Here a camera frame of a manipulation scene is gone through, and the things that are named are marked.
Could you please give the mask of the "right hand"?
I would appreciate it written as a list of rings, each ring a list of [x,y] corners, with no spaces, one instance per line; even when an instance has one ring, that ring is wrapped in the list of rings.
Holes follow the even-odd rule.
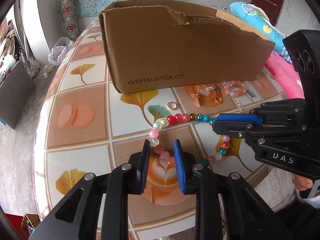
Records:
[[[295,187],[298,191],[305,191],[313,187],[313,181],[311,179],[299,176],[297,174],[293,175]]]

